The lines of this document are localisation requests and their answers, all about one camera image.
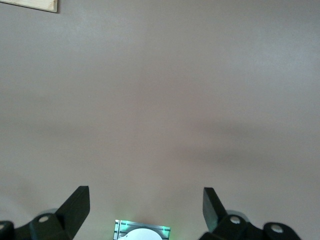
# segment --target black plastic bracket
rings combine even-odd
[[[35,217],[14,228],[11,221],[0,221],[0,240],[72,240],[90,212],[88,186],[79,186],[55,213]]]
[[[285,224],[268,222],[259,229],[238,215],[228,214],[212,187],[204,188],[202,206],[209,232],[200,240],[301,240]]]

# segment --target gray floor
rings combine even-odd
[[[320,236],[320,1],[0,4],[0,219],[89,185],[115,219],[206,231],[203,187],[261,228]]]

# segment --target wooden board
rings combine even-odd
[[[0,0],[0,2],[56,13],[58,0]]]

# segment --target white circular part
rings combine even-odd
[[[233,224],[240,224],[240,219],[237,217],[237,216],[232,216],[230,217],[230,221],[233,223]]]
[[[155,231],[147,228],[137,228],[118,238],[118,240],[162,240],[162,238]]]
[[[278,234],[282,234],[282,233],[284,232],[284,230],[282,229],[282,227],[280,227],[280,226],[277,225],[277,224],[271,225],[271,229],[272,229],[274,232],[278,233]]]
[[[44,223],[44,222],[46,222],[48,219],[49,219],[48,216],[42,216],[42,217],[39,218],[39,223]]]

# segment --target metal screw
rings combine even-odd
[[[230,221],[233,223],[233,224],[240,224],[240,219],[237,217],[237,216],[232,216],[230,217]]]
[[[274,232],[278,233],[278,234],[282,234],[282,233],[284,232],[284,230],[282,229],[282,227],[280,227],[280,226],[277,225],[277,224],[271,225],[271,229],[272,229]]]
[[[49,217],[48,216],[42,216],[42,217],[40,217],[39,218],[39,223],[44,223],[45,221],[47,221],[49,219]]]

